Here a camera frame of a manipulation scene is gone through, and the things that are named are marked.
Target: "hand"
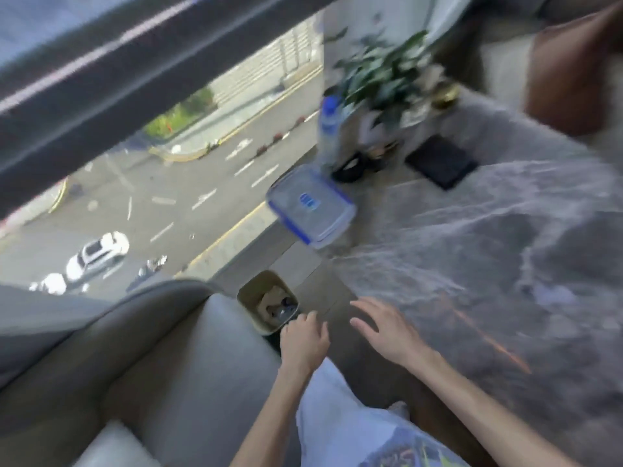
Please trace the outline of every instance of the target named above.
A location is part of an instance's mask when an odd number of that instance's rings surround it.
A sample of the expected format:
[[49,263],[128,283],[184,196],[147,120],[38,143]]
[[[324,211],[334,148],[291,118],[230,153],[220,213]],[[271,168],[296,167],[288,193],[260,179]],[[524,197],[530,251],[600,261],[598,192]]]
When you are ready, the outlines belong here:
[[351,318],[351,326],[365,337],[385,359],[408,370],[424,369],[435,352],[420,338],[414,328],[395,307],[370,296],[351,305],[367,313],[376,323],[378,332],[359,318]]
[[281,366],[287,372],[310,377],[329,350],[329,327],[318,325],[318,314],[301,313],[281,330]]

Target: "green bush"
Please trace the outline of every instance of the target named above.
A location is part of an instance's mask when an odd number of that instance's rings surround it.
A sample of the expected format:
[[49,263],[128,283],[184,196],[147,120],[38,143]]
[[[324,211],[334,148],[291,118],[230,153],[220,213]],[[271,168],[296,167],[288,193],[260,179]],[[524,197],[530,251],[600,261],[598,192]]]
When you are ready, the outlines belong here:
[[166,139],[196,121],[214,106],[214,93],[205,86],[165,114],[155,117],[143,130],[152,138]]

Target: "plastic food container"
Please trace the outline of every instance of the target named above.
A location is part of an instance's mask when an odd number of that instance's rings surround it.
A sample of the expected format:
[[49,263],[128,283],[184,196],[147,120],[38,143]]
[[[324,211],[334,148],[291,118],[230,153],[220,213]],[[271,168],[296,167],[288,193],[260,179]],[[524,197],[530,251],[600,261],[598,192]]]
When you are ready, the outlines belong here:
[[266,203],[308,246],[320,249],[348,229],[357,207],[312,165],[299,165],[277,180]]

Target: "forearm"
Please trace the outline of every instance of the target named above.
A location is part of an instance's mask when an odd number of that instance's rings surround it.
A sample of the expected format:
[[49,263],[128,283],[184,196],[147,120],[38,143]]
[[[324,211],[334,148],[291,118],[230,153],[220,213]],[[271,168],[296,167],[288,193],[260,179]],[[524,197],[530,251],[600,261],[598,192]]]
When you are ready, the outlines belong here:
[[230,467],[279,467],[284,461],[288,431],[309,376],[279,369],[275,384]]
[[431,352],[427,369],[407,369],[463,422],[500,467],[579,467],[493,398]]

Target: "window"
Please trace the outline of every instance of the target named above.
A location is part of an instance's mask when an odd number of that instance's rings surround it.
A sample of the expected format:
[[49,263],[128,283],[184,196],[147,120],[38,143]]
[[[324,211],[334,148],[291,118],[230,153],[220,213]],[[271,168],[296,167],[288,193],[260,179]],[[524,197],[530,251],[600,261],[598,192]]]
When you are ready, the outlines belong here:
[[[68,293],[112,302],[183,273],[315,144],[317,25],[282,33],[14,211],[0,225],[0,282],[28,288],[76,254],[84,266],[82,248],[97,255],[111,232],[127,245],[116,237],[118,257],[98,256]],[[164,255],[161,271],[141,272]]]

